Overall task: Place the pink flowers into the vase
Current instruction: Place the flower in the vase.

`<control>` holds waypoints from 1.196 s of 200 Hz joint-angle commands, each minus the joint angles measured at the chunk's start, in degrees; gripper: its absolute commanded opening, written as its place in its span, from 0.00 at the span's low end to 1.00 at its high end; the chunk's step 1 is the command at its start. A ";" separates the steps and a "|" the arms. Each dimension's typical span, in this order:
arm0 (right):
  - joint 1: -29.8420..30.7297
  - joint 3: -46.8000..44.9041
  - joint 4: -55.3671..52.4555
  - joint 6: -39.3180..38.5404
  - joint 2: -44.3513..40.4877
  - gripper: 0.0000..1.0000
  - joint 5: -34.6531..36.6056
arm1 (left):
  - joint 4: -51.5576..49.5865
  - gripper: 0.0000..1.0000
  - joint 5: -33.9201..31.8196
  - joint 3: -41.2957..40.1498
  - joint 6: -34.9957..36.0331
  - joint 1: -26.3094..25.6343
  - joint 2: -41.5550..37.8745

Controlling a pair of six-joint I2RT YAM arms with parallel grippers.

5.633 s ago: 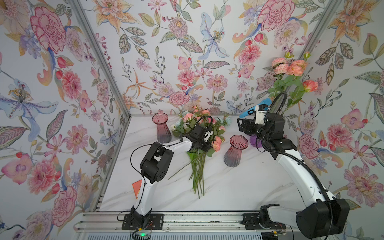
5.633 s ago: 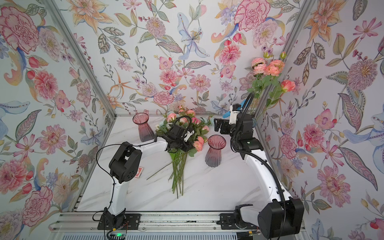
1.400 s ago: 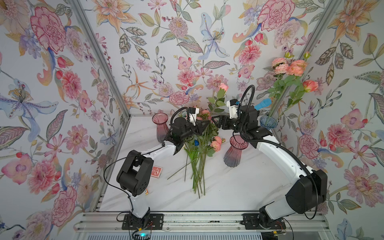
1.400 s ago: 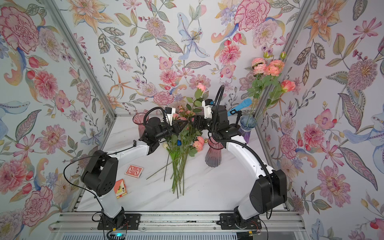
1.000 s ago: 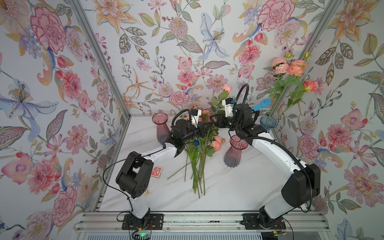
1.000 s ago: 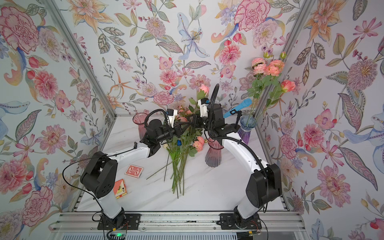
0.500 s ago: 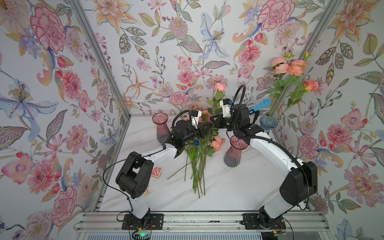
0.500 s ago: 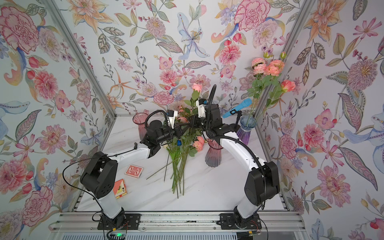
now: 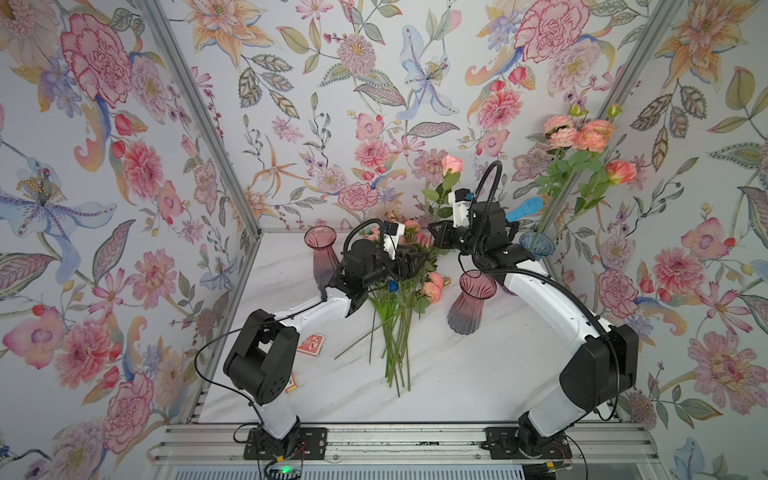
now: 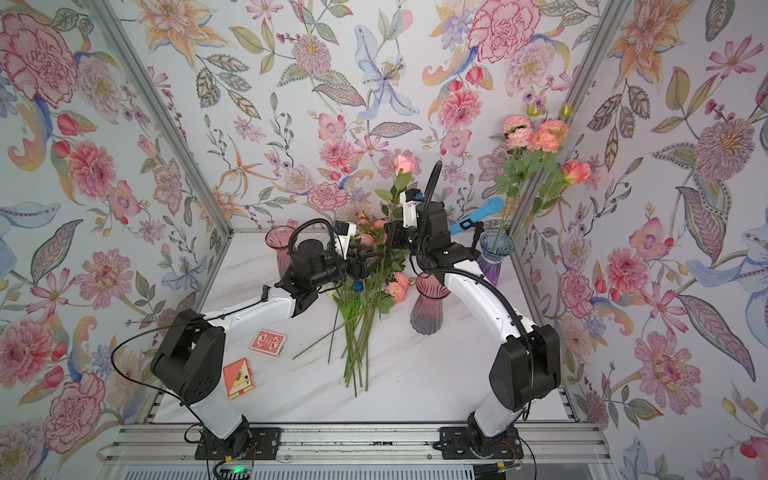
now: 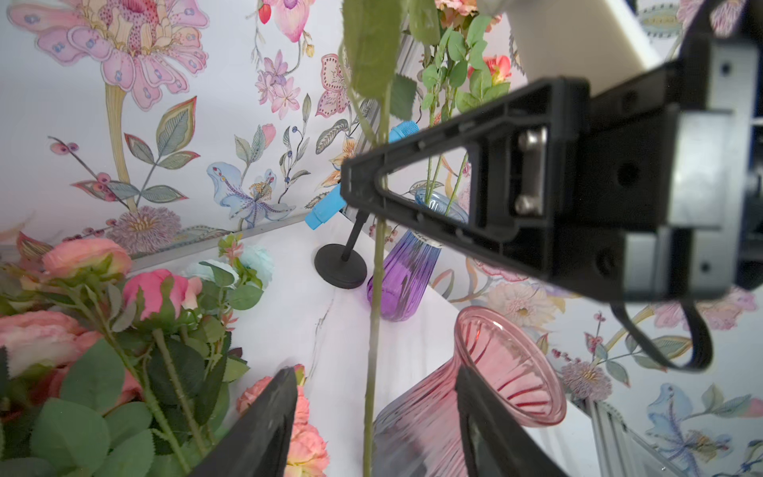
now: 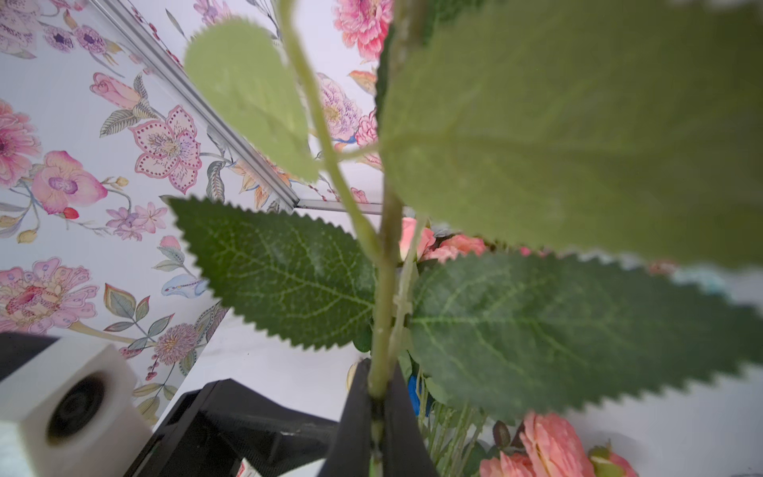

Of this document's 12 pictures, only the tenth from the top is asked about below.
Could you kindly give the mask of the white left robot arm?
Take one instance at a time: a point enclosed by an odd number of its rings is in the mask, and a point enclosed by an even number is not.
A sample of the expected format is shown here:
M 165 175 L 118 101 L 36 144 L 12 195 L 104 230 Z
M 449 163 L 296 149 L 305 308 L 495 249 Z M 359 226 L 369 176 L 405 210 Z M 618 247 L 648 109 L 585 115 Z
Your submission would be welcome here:
M 207 314 L 183 310 L 163 328 L 165 337 L 150 364 L 162 383 L 158 389 L 195 416 L 219 451 L 239 454 L 253 443 L 249 421 L 221 386 L 227 350 L 268 325 L 303 314 L 325 287 L 364 273 L 365 260 L 349 253 L 356 233 L 353 223 L 307 221 L 289 237 L 291 263 L 275 285 Z

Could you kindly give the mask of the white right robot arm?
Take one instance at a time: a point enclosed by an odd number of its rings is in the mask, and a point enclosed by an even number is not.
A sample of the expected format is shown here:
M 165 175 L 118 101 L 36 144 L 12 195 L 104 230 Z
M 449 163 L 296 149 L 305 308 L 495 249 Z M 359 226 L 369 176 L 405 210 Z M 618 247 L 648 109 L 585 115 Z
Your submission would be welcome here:
M 455 295 L 498 345 L 488 374 L 491 393 L 467 420 L 471 448 L 480 453 L 505 443 L 532 403 L 560 387 L 560 340 L 553 327 L 521 315 L 487 280 L 478 251 L 452 240 L 444 204 L 433 200 L 441 170 L 437 162 L 425 191 L 403 194 L 403 218 L 385 225 L 387 246 L 409 251 L 415 265 Z

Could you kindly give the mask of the pink flower stem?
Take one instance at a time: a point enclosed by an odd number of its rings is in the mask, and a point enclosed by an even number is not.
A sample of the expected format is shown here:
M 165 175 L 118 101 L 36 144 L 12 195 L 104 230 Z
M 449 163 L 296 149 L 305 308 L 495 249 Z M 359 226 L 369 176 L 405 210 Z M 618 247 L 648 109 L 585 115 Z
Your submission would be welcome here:
M 533 220 L 551 210 L 560 201 L 567 188 L 585 183 L 591 176 L 591 166 L 576 159 L 568 160 L 562 166 L 558 166 L 536 188 L 529 219 Z
M 389 189 L 376 189 L 375 195 L 380 200 L 384 217 L 388 220 L 401 219 L 403 216 L 404 194 L 412 183 L 416 162 L 412 157 L 398 155 L 394 162 L 393 183 Z
M 530 151 L 557 153 L 563 147 L 569 135 L 569 127 L 563 120 L 548 119 L 537 125 L 535 118 L 545 115 L 545 110 L 539 110 L 535 104 L 527 109 L 529 126 L 523 136 L 522 145 Z
M 513 115 L 503 123 L 502 133 L 508 160 L 503 164 L 502 173 L 494 181 L 499 194 L 504 197 L 498 231 L 505 235 L 511 232 L 511 220 L 517 198 L 529 177 L 525 158 L 540 149 L 536 119 L 543 112 L 545 111 L 532 103 L 528 105 L 525 114 Z

